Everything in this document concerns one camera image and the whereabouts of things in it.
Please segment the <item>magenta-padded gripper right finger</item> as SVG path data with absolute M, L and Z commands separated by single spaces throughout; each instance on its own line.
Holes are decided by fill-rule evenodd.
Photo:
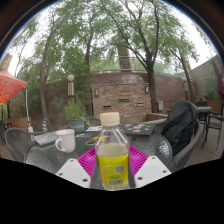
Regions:
M 129 162 L 136 188 L 146 186 L 171 174 L 157 156 L 147 156 L 134 146 L 129 149 Z

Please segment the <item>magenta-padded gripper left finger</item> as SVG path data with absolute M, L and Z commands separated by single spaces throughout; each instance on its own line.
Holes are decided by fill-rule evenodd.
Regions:
M 91 148 L 77 159 L 68 159 L 56 175 L 84 188 L 96 188 L 99 181 L 96 162 L 95 149 Z

